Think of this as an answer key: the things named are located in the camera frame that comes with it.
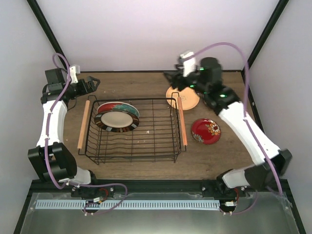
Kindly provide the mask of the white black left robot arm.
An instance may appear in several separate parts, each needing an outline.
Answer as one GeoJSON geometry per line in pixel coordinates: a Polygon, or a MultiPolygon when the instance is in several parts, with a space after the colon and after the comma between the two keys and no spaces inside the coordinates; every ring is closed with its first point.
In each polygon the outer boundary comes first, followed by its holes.
{"type": "Polygon", "coordinates": [[[63,131],[69,101],[96,91],[100,81],[91,76],[78,79],[78,65],[70,66],[68,74],[69,84],[61,68],[45,71],[47,84],[40,99],[44,111],[42,130],[36,147],[28,150],[28,158],[42,182],[83,185],[83,192],[94,197],[99,193],[100,185],[92,180],[91,171],[77,166],[74,156],[64,145],[63,131]]]}

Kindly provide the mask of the black rimmed cream plate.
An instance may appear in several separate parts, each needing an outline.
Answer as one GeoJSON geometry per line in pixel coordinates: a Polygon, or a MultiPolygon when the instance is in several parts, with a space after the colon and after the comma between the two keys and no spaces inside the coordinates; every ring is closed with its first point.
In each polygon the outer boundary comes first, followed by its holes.
{"type": "Polygon", "coordinates": [[[99,128],[114,133],[133,131],[139,126],[139,118],[129,112],[105,111],[94,117],[95,125],[99,128]]]}

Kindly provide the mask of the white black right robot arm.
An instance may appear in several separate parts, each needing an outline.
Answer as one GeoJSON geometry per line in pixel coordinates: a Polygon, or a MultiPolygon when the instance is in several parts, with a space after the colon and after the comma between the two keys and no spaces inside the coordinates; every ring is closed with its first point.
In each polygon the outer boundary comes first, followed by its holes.
{"type": "Polygon", "coordinates": [[[203,95],[204,102],[238,136],[251,156],[253,165],[221,174],[217,192],[228,196],[234,188],[249,186],[262,190],[284,175],[292,154],[275,145],[245,111],[236,92],[223,84],[222,67],[216,58],[207,57],[196,65],[195,59],[177,64],[176,71],[164,72],[173,88],[192,88],[203,95]]]}

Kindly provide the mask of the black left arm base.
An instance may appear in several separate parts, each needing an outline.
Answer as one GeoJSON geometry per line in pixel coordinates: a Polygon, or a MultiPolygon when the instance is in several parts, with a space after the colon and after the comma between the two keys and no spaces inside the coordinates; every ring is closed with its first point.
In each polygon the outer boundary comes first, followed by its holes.
{"type": "Polygon", "coordinates": [[[80,197],[83,199],[93,199],[96,197],[112,197],[115,186],[89,188],[71,186],[71,197],[80,197]]]}

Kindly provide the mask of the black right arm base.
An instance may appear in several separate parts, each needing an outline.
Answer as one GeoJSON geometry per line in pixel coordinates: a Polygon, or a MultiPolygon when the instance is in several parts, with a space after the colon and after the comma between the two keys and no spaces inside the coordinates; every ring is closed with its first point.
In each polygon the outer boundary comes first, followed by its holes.
{"type": "Polygon", "coordinates": [[[219,201],[219,209],[223,214],[233,215],[240,197],[245,197],[245,193],[240,188],[228,188],[219,179],[203,180],[200,187],[203,197],[211,197],[219,201]]]}

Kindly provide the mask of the red floral plate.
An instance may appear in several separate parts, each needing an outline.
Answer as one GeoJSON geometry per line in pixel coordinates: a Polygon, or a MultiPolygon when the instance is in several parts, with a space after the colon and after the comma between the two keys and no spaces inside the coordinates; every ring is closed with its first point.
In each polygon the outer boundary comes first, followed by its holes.
{"type": "Polygon", "coordinates": [[[192,137],[205,145],[211,145],[219,141],[221,129],[219,125],[208,118],[200,118],[191,126],[192,137]]]}

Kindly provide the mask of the light green flower plate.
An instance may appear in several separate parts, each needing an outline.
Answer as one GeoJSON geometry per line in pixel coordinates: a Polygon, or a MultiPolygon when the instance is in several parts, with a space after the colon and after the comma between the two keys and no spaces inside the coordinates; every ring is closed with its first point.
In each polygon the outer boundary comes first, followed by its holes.
{"type": "Polygon", "coordinates": [[[219,114],[217,99],[212,95],[205,93],[203,96],[205,105],[214,111],[216,115],[219,114]]]}

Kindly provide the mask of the yellow orange plate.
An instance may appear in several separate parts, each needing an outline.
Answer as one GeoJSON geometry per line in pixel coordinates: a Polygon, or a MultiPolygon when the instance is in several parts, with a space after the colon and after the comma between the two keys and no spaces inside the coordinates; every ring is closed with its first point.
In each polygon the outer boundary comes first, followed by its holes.
{"type": "Polygon", "coordinates": [[[172,87],[169,87],[166,91],[167,102],[172,107],[178,108],[178,98],[181,98],[183,111],[196,107],[200,101],[200,97],[189,87],[183,89],[182,91],[179,91],[177,88],[173,89],[172,87]]]}

